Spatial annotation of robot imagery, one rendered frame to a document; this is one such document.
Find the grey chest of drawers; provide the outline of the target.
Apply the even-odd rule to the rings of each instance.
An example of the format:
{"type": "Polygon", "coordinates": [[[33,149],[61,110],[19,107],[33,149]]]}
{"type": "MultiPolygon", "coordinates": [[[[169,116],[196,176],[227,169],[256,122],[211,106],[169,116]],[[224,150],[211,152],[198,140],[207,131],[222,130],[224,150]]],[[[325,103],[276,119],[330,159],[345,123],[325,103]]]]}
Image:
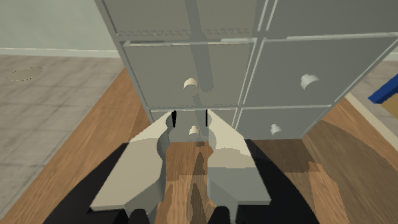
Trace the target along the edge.
{"type": "MultiPolygon", "coordinates": [[[[268,107],[268,106],[304,106],[304,105],[328,105],[329,108],[299,137],[299,138],[275,138],[275,139],[301,139],[311,130],[341,99],[343,99],[365,76],[367,76],[384,58],[386,58],[398,46],[398,25],[352,27],[352,28],[329,28],[329,29],[304,29],[304,30],[277,30],[267,31],[267,25],[275,0],[266,0],[257,31],[247,32],[213,32],[213,33],[172,33],[172,34],[118,34],[113,20],[104,0],[94,0],[127,70],[132,84],[138,94],[143,108],[151,124],[155,121],[151,110],[161,109],[197,109],[197,108],[233,108],[236,107],[232,127],[235,129],[242,107],[268,107]],[[334,102],[313,103],[279,103],[279,104],[244,104],[244,98],[259,54],[259,50],[265,37],[294,37],[294,36],[320,36],[320,35],[344,35],[344,34],[367,34],[367,33],[393,33],[395,37],[391,46],[385,50],[334,102]],[[225,106],[190,106],[190,107],[154,107],[148,108],[131,64],[128,60],[123,45],[126,41],[154,41],[154,40],[197,40],[197,39],[234,39],[252,38],[254,47],[249,61],[248,69],[244,79],[238,105],[225,106]]],[[[275,140],[275,139],[251,139],[251,140],[275,140]]]]}

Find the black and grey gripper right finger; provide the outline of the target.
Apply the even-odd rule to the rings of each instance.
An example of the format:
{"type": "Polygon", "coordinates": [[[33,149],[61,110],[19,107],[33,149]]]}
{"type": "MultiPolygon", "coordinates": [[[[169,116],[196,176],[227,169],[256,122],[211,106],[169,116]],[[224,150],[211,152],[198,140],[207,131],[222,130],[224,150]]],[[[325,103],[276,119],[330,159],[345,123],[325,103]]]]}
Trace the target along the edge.
{"type": "Polygon", "coordinates": [[[207,194],[229,209],[231,224],[320,224],[295,185],[251,139],[211,109],[206,127],[213,150],[207,194]]]}

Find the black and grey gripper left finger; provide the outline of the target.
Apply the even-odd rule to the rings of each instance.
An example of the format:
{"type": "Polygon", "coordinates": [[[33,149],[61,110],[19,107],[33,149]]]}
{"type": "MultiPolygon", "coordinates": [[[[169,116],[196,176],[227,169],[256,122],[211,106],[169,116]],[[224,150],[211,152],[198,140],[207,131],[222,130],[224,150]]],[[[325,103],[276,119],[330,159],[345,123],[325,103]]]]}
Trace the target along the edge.
{"type": "Polygon", "coordinates": [[[175,128],[176,115],[176,110],[167,112],[128,143],[122,143],[42,224],[128,224],[135,209],[144,209],[150,224],[155,224],[157,204],[165,195],[164,152],[170,146],[168,134],[175,128]]]}

